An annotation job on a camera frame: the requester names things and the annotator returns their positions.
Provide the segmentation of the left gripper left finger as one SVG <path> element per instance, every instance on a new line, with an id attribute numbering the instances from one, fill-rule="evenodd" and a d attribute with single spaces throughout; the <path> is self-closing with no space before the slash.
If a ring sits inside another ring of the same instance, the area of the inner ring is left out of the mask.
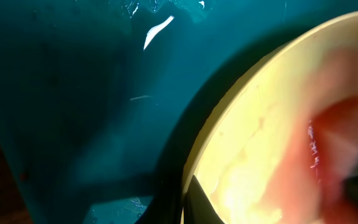
<path id="1" fill-rule="evenodd" d="M 183 205 L 181 201 L 181 176 L 166 177 L 159 191 L 135 224 L 180 224 Z"/>

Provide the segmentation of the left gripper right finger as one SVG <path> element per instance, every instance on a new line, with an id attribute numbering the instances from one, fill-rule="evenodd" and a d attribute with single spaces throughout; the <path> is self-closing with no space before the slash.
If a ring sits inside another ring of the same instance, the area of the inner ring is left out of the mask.
<path id="1" fill-rule="evenodd" d="M 183 208 L 184 224 L 224 224 L 195 176 L 185 194 Z"/>

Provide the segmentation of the yellow-green plate top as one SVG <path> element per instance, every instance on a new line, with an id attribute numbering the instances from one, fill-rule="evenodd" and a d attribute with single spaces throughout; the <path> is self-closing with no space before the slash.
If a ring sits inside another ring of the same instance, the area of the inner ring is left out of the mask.
<path id="1" fill-rule="evenodd" d="M 279 46 L 243 74 L 213 109 L 183 168 L 224 223 L 288 223 L 273 178 L 283 165 L 301 94 L 325 53 L 358 45 L 358 11 Z"/>

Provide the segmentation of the red black sponge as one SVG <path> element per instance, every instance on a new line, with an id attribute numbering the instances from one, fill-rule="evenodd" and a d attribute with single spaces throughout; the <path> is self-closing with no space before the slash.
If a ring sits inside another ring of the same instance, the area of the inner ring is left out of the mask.
<path id="1" fill-rule="evenodd" d="M 325 223 L 358 223 L 358 204 L 345 187 L 358 168 L 358 98 L 323 110 L 313 127 L 320 158 L 321 218 Z"/>

